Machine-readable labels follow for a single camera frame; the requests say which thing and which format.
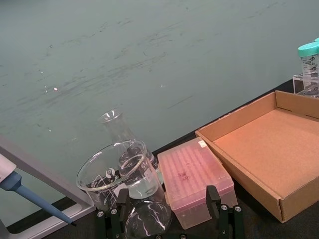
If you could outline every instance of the pipette tip box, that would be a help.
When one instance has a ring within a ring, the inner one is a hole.
[[[217,188],[221,203],[237,205],[230,175],[200,137],[160,153],[158,159],[170,207],[184,229],[211,219],[207,185]]]

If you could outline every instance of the cardboard tray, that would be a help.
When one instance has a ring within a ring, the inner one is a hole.
[[[196,135],[280,222],[319,201],[319,99],[276,91]]]

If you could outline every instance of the scratched surface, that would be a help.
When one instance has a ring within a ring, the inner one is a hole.
[[[155,150],[299,73],[296,49],[319,36],[318,9],[318,0],[1,1],[0,133],[74,183],[110,143],[97,122],[106,110],[122,107]],[[50,202],[62,197],[23,176]],[[6,225],[35,210],[0,192]]]

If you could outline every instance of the teal tube cap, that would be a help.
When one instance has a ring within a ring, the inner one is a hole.
[[[298,48],[300,57],[312,56],[319,53],[319,42],[312,42]]]

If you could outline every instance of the gray metal frame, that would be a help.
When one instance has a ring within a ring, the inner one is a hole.
[[[63,211],[63,213],[74,221],[95,210],[92,200],[86,193],[49,171],[41,162],[34,159],[30,154],[24,152],[1,135],[0,153],[16,164],[19,169],[31,174],[76,202],[76,205]],[[50,217],[21,233],[11,234],[7,231],[0,219],[0,239],[40,239],[66,225],[67,224],[60,219]]]

